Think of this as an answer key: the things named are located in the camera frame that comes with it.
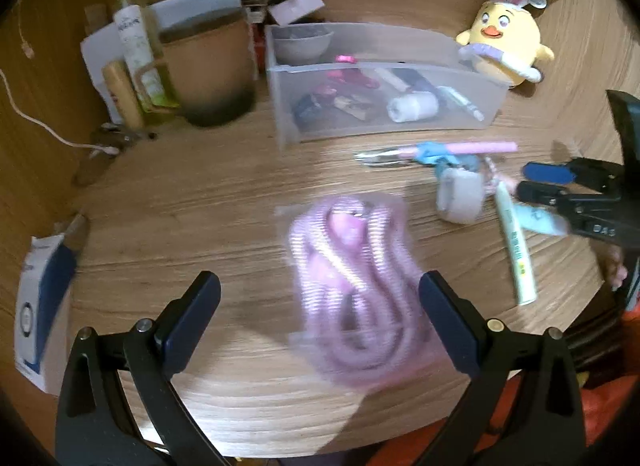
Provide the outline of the person's right hand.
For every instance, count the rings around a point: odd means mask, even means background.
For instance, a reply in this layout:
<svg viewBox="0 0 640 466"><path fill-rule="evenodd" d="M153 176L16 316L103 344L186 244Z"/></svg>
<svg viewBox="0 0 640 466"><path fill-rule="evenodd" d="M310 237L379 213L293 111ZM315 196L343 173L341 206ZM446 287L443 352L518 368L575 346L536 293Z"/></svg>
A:
<svg viewBox="0 0 640 466"><path fill-rule="evenodd" d="M612 290L620 289L628 275L624 264L623 249L613 245L603 246L600 249L599 262L603 278L608 286Z"/></svg>

